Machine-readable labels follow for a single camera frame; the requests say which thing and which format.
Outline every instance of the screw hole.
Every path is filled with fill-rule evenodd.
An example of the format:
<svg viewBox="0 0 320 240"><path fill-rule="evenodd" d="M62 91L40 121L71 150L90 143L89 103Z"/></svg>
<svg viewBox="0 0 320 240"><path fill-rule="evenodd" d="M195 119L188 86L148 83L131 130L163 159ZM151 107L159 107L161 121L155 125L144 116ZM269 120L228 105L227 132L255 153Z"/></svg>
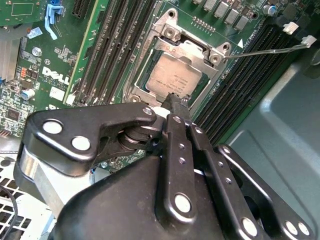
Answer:
<svg viewBox="0 0 320 240"><path fill-rule="evenodd" d="M232 184L231 179L230 179L230 178L228 178L228 177L226 177L226 178L225 178L225 182L226 182L227 184Z"/></svg>
<svg viewBox="0 0 320 240"><path fill-rule="evenodd" d="M180 163L180 164L185 164L185 163L186 163L186 160L185 160L183 157L180 157L180 158L179 158L179 163Z"/></svg>
<svg viewBox="0 0 320 240"><path fill-rule="evenodd" d="M225 50L225 51L227 51L227 50L229 50L229 45L228 44L226 44L226 45L223 45L223 50Z"/></svg>
<svg viewBox="0 0 320 240"><path fill-rule="evenodd" d="M152 146L157 146L159 144L159 138L152 139Z"/></svg>

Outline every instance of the label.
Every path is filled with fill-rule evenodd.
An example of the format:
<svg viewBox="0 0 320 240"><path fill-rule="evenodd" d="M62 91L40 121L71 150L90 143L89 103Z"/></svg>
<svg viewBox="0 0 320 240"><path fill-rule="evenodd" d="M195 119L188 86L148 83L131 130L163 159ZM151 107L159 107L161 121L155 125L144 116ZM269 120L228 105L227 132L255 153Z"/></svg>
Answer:
<svg viewBox="0 0 320 240"><path fill-rule="evenodd" d="M56 87L51 87L50 95L51 98L57 99L59 101L62 101L65 96L65 91L62 91Z"/></svg>
<svg viewBox="0 0 320 240"><path fill-rule="evenodd" d="M27 37L29 39L34 39L35 37L38 37L40 35L42 35L42 31L39 27L36 27L30 31L30 33L27 35Z"/></svg>
<svg viewBox="0 0 320 240"><path fill-rule="evenodd" d="M48 77L51 77L54 80L58 80L61 83L64 83L65 85L69 85L69 77L65 77L63 74L59 74L56 71L51 71L50 68L44 66L42 69L42 74Z"/></svg>

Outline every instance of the metal panel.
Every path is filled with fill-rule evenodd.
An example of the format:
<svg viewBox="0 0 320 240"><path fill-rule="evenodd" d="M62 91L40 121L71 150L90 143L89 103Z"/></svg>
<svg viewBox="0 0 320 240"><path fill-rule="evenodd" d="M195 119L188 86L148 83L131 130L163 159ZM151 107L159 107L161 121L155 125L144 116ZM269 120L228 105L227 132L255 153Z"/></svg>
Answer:
<svg viewBox="0 0 320 240"><path fill-rule="evenodd" d="M310 65L314 52L306 50L288 68L227 143L320 240L320 68Z"/></svg>

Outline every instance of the white connector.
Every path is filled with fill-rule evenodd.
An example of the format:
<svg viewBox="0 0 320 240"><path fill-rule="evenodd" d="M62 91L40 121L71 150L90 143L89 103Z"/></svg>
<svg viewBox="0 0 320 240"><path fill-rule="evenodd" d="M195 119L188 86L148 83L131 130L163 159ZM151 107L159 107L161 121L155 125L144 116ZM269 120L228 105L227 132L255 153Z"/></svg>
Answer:
<svg viewBox="0 0 320 240"><path fill-rule="evenodd" d="M288 35L292 35L295 30L298 29L298 25L296 23L294 23L293 21L289 22L288 24L283 25L284 29L283 31L288 34Z"/></svg>
<svg viewBox="0 0 320 240"><path fill-rule="evenodd" d="M305 44L308 48L311 47L312 44L314 44L317 41L317 39L314 36L305 36L302 38L301 44Z"/></svg>

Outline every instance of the silver rivet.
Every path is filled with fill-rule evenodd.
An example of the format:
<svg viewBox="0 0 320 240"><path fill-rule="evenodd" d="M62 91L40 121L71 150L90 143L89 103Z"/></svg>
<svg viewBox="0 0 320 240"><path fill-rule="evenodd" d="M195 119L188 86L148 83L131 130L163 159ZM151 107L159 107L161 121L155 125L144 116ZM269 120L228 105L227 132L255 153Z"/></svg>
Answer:
<svg viewBox="0 0 320 240"><path fill-rule="evenodd" d="M198 133L198 134L202 134L202 130L200 127L196 126L195 127L195 131Z"/></svg>
<svg viewBox="0 0 320 240"><path fill-rule="evenodd" d="M224 150L227 154L231 153L230 149L227 148L226 146L224 146L224 147L222 147L222 148L223 148L223 150Z"/></svg>
<svg viewBox="0 0 320 240"><path fill-rule="evenodd" d="M302 232L304 235L307 235L307 236L310 235L310 232L309 232L308 228L306 227L306 225L304 225L302 222L299 222L299 223L298 223L298 226L299 226L301 232Z"/></svg>
<svg viewBox="0 0 320 240"><path fill-rule="evenodd" d="M228 178L228 177L226 177L226 178L225 178L225 181L226 181L226 183L227 183L227 184L232 184L231 179L230 179L230 178Z"/></svg>
<svg viewBox="0 0 320 240"><path fill-rule="evenodd" d="M57 121L46 121L42 128L49 134L59 134L62 132L62 125Z"/></svg>
<svg viewBox="0 0 320 240"><path fill-rule="evenodd" d="M108 167L108 163L106 163L105 161L100 162L100 166L105 169L106 167Z"/></svg>
<svg viewBox="0 0 320 240"><path fill-rule="evenodd" d="M90 148L90 141L84 136L76 136L71 141L72 146L80 151L87 151Z"/></svg>
<svg viewBox="0 0 320 240"><path fill-rule="evenodd" d="M290 221L285 221L285 225L290 233L292 233L293 235L298 235L298 230Z"/></svg>
<svg viewBox="0 0 320 240"><path fill-rule="evenodd" d="M181 120L178 116L174 116L173 119L178 123L180 124L181 123Z"/></svg>
<svg viewBox="0 0 320 240"><path fill-rule="evenodd" d="M145 107L145 108L143 109L143 112L144 112L145 114L152 115L152 111L151 111L151 109L148 108L148 107Z"/></svg>
<svg viewBox="0 0 320 240"><path fill-rule="evenodd" d="M257 230L255 224L249 218L246 218L246 217L243 218L242 224L248 234L250 234L253 237L258 235L258 230Z"/></svg>
<svg viewBox="0 0 320 240"><path fill-rule="evenodd" d="M174 203L176 207L183 213L188 213L191 210L191 203L189 199L182 194L175 195Z"/></svg>

